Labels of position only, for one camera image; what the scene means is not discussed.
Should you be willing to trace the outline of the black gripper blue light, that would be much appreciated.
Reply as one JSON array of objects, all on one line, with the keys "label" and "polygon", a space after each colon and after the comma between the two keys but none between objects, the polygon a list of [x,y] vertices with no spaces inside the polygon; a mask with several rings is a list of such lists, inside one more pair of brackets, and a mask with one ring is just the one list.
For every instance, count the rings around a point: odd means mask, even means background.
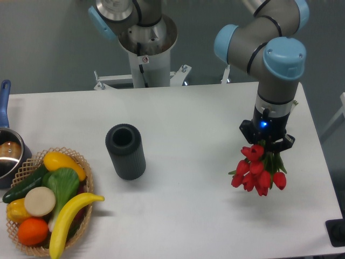
[{"label": "black gripper blue light", "polygon": [[295,142],[295,137],[286,134],[288,117],[289,113],[283,117],[271,117],[255,108],[252,121],[243,120],[239,129],[248,143],[265,139],[265,151],[280,153],[292,148]]}]

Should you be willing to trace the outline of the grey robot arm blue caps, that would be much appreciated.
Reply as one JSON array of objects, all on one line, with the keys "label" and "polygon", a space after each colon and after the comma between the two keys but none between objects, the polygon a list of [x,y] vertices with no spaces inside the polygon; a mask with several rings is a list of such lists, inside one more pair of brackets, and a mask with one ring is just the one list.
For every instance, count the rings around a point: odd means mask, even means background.
[{"label": "grey robot arm blue caps", "polygon": [[[253,118],[244,120],[240,130],[248,143],[264,142],[267,151],[279,153],[295,141],[286,124],[305,70],[306,49],[293,35],[308,21],[309,7],[305,1],[245,4],[254,20],[243,28],[224,26],[213,51],[258,80]],[[117,39],[128,53],[136,88],[173,84],[170,51],[177,41],[177,27],[163,14],[161,1],[96,1],[88,15],[100,34]]]}]

